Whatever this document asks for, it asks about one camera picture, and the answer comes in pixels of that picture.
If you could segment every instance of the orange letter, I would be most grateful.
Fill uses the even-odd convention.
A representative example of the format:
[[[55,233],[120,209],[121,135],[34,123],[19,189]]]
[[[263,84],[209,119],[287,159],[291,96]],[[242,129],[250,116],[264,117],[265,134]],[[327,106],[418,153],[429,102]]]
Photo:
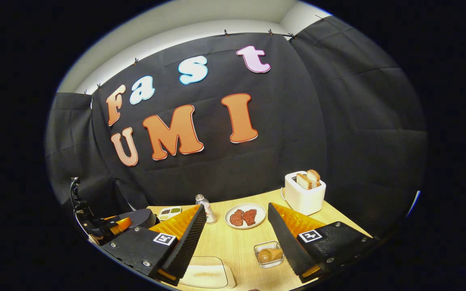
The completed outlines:
[[[138,163],[138,153],[136,151],[136,147],[134,146],[133,141],[133,129],[131,127],[127,127],[122,131],[122,134],[127,141],[127,145],[129,146],[129,150],[131,151],[131,156],[126,156],[125,152],[123,151],[122,143],[120,142],[121,136],[120,134],[113,134],[111,136],[111,141],[114,143],[114,147],[116,149],[116,153],[118,153],[118,157],[122,161],[122,163],[126,166],[132,167]]]
[[[122,95],[125,93],[125,85],[121,85],[114,91],[111,96],[107,97],[107,107],[109,108],[109,126],[113,125],[118,118],[120,113],[118,109],[122,108]]]
[[[251,100],[249,94],[233,94],[222,98],[221,103],[226,105],[231,118],[233,134],[229,140],[233,143],[254,140],[258,136],[258,131],[251,126],[249,118],[248,102]]]
[[[148,129],[148,134],[150,134],[150,142],[154,150],[152,158],[154,160],[163,160],[168,156],[167,152],[161,148],[161,143],[171,155],[176,155],[178,138],[181,139],[179,152],[182,154],[197,153],[204,149],[204,144],[199,142],[195,134],[192,120],[194,110],[193,105],[177,107],[172,114],[170,128],[157,115],[145,118],[143,126]]]

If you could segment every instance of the small glass dish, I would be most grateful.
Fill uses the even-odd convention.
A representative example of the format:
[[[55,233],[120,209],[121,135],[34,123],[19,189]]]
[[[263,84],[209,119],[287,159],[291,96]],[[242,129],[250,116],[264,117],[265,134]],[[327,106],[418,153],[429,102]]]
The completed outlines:
[[[285,254],[282,254],[282,258],[279,259],[279,260],[269,261],[267,263],[260,263],[260,261],[258,260],[258,254],[263,249],[281,249],[280,244],[275,240],[268,241],[268,242],[265,242],[265,243],[259,243],[259,244],[255,245],[253,249],[255,250],[256,261],[258,262],[260,267],[262,267],[264,269],[277,266],[277,265],[281,264],[283,262],[283,260],[285,259]]]

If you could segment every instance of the wooden table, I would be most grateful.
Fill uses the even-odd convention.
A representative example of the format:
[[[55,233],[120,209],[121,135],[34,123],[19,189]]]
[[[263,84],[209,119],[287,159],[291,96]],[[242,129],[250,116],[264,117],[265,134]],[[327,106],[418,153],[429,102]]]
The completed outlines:
[[[265,208],[266,212],[269,202],[291,208],[281,198],[280,189],[241,199],[210,203],[218,221],[212,225],[205,225],[194,256],[215,256],[222,259],[224,265],[231,268],[235,278],[236,286],[231,289],[232,291],[248,291],[251,289],[259,289],[261,291],[291,290],[317,280],[316,278],[305,284],[301,283],[298,276],[292,271],[287,259],[283,260],[280,265],[268,269],[263,269],[258,265],[253,247],[259,243],[278,240],[267,216],[261,224],[248,230],[237,230],[228,226],[224,221],[224,215],[229,209],[238,204],[248,202],[260,204]],[[184,211],[192,206],[194,205],[181,206],[181,208]],[[167,206],[149,206],[148,208],[159,215],[160,210],[165,207]],[[370,236],[370,234],[327,203],[327,201],[323,202],[323,207],[319,212],[311,214],[309,217],[326,224],[342,221],[363,234]],[[177,289],[184,291],[212,290],[181,284],[177,286]]]

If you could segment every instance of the white plate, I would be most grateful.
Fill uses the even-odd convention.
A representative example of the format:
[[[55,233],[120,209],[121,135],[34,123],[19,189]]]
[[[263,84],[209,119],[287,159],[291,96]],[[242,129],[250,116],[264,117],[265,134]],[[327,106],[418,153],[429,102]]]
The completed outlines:
[[[242,224],[242,226],[235,226],[231,224],[231,222],[229,222],[229,217],[231,217],[233,213],[237,211],[237,209],[240,209],[244,212],[246,212],[247,210],[256,209],[255,223],[251,226],[248,226],[248,224],[245,221],[244,221],[244,224]],[[256,204],[256,203],[243,203],[243,204],[238,204],[237,206],[228,210],[228,212],[226,212],[226,215],[224,215],[224,220],[226,221],[227,225],[233,228],[237,228],[239,230],[247,230],[248,228],[253,228],[259,225],[260,223],[262,223],[266,215],[267,215],[266,210],[261,205]]]

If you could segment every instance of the can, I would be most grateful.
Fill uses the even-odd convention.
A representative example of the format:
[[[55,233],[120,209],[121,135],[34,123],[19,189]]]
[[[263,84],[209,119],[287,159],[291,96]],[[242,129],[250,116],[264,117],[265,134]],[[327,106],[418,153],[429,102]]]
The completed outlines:
[[[206,223],[214,224],[215,222],[217,222],[217,217],[215,217],[213,210],[211,210],[210,202],[206,198],[204,198],[204,196],[202,196],[201,194],[196,195],[195,204],[204,205],[204,210],[206,212]]]

